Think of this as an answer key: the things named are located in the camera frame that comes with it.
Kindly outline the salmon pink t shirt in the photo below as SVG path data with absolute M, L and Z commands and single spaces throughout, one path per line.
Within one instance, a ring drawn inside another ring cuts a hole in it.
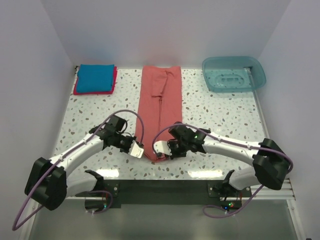
M 160 162 L 153 151 L 153 139 L 160 130 L 183 120 L 182 71 L 179 66 L 160 68 L 144 66 L 141 75 L 135 136 L 144 144 L 144 156 Z

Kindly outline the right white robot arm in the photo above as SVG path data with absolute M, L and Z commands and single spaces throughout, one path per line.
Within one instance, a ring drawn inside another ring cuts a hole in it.
M 184 157 L 190 151 L 221 155 L 248 165 L 241 170 L 231 170 L 224 178 L 222 189 L 230 197 L 254 185 L 278 191 L 293 170 L 293 161 L 269 138 L 236 140 L 181 122 L 172 125 L 168 132 L 173 137 L 168 145 L 175 158 Z

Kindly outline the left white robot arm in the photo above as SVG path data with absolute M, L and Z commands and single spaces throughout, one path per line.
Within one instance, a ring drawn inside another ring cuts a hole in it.
M 24 193 L 50 211 L 59 207 L 65 198 L 80 193 L 99 196 L 106 188 L 103 176 L 97 172 L 86 170 L 90 178 L 78 181 L 69 181 L 68 177 L 87 159 L 107 147 L 140 158 L 144 146 L 136 136 L 124 134 L 122 129 L 126 125 L 125 119 L 112 115 L 65 152 L 50 159 L 38 158 L 32 166 Z

